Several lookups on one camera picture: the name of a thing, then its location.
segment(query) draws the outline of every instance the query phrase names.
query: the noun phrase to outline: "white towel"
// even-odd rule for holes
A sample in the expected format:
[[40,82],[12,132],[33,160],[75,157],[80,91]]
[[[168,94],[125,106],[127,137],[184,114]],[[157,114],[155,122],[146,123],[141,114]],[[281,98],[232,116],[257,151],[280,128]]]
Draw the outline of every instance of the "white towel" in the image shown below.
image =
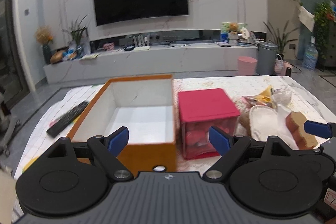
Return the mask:
[[313,28],[314,28],[314,24],[315,24],[314,17],[315,16],[312,15],[310,12],[308,12],[304,7],[300,6],[300,9],[299,9],[299,20],[311,32],[313,32]]

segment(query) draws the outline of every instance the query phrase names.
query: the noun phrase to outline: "table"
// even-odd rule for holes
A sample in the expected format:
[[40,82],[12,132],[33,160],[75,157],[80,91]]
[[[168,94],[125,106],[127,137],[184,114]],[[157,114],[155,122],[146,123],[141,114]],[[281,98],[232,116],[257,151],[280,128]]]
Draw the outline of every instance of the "table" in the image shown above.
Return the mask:
[[[288,76],[236,76],[176,79],[173,80],[175,111],[178,114],[178,108],[176,106],[177,94],[179,91],[222,88],[231,98],[234,98],[244,95],[259,94],[268,85],[272,85],[275,89],[288,88],[292,90],[292,100],[288,105],[288,108],[293,111],[301,111],[305,114],[308,120],[322,123],[336,122],[336,116],[326,106]],[[102,85],[93,85],[74,88],[66,94],[62,101],[49,108],[33,130],[14,178],[17,179],[22,174],[22,168],[31,159],[41,155],[59,137],[66,136],[73,126],[73,124],[69,125],[57,139],[54,139],[46,134],[46,130],[50,127],[50,123],[80,102],[91,100],[101,87]],[[323,143],[324,141],[324,139],[318,138],[319,143]],[[205,172],[219,158],[220,157],[218,156],[186,161],[181,155],[178,155],[178,170],[199,171],[203,174],[203,172]]]

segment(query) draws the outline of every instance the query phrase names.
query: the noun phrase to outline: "bottle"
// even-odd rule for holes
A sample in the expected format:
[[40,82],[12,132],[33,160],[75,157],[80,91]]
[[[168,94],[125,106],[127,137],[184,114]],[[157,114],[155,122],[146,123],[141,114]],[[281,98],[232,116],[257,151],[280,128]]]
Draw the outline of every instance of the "bottle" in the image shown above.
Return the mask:
[[306,48],[303,56],[303,67],[308,70],[314,70],[317,63],[317,58],[319,57],[319,53],[315,48],[315,37],[311,37],[310,44]]

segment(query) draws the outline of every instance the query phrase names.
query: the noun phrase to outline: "blue vase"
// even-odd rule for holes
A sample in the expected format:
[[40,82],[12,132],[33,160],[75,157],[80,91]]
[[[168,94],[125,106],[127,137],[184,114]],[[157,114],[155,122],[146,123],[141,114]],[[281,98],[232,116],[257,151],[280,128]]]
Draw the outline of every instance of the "blue vase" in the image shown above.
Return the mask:
[[51,49],[48,44],[43,44],[42,45],[42,52],[43,52],[43,57],[44,57],[44,62],[49,65],[50,64],[50,59],[53,56],[51,53]]
[[77,45],[76,47],[77,58],[82,58],[84,56],[84,49],[82,45]]

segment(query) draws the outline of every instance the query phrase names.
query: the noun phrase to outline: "bread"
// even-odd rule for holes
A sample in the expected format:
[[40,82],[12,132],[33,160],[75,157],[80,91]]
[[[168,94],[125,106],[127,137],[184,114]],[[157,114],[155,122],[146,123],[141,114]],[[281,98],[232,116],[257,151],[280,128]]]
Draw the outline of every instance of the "bread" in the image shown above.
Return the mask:
[[247,135],[251,136],[250,117],[249,113],[243,113],[239,116],[240,124],[246,129]]
[[306,120],[307,118],[301,112],[292,111],[286,117],[286,126],[300,150],[312,149],[318,144],[314,135],[305,132],[303,126]]
[[56,53],[51,57],[51,59],[50,59],[50,63],[51,63],[51,64],[54,64],[54,63],[57,63],[57,62],[61,61],[62,58],[63,58],[63,52],[64,52],[64,51],[56,52]]

